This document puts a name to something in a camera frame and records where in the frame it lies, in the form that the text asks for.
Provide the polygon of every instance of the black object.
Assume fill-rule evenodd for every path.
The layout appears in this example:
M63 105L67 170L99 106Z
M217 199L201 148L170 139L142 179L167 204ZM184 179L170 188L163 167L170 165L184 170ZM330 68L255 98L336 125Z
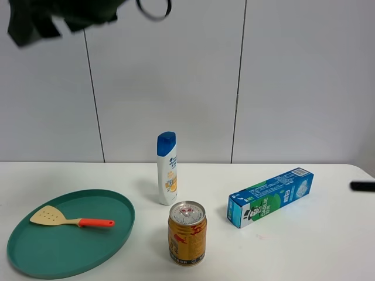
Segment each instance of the black object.
M353 191L375 192L375 181L352 181L350 188Z
M52 16L63 18L71 32L91 25L117 20L117 8L127 0L9 0L11 18L8 34L17 46L30 45L41 38L61 36ZM136 0L139 10L150 20L165 19L172 10L172 0L166 0L165 16L153 16Z

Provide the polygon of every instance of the orange spatula handle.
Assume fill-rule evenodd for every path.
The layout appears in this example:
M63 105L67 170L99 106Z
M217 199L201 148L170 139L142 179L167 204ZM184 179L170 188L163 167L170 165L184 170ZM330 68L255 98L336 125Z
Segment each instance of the orange spatula handle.
M78 223L79 227L113 227L114 221L98 220L96 218L82 218Z

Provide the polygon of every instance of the teal tray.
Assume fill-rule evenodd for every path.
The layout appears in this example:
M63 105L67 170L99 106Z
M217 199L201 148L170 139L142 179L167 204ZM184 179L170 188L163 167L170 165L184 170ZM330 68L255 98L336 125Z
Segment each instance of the teal tray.
M40 208L51 205L66 218L114 220L112 228L55 227L30 222ZM82 190L65 194L28 214L9 237L7 253L12 266L40 278L58 279L88 271L109 259L128 239L135 219L129 199L109 190Z

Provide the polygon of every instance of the shampoo bottle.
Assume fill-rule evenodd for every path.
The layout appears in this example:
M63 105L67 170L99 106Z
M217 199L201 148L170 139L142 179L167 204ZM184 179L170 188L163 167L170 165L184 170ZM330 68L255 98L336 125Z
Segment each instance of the shampoo bottle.
M158 136L159 202L171 205L177 197L176 134L165 132Z

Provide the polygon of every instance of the spatula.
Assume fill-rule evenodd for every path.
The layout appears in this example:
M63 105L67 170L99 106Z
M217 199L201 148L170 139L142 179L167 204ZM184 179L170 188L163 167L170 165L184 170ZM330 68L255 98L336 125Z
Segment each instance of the spatula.
M99 220L96 218L76 218L74 220L67 220L63 213L52 206L44 206L36 212L30 219L35 224L43 225L62 225L62 224L76 224L79 227L113 227L114 221Z

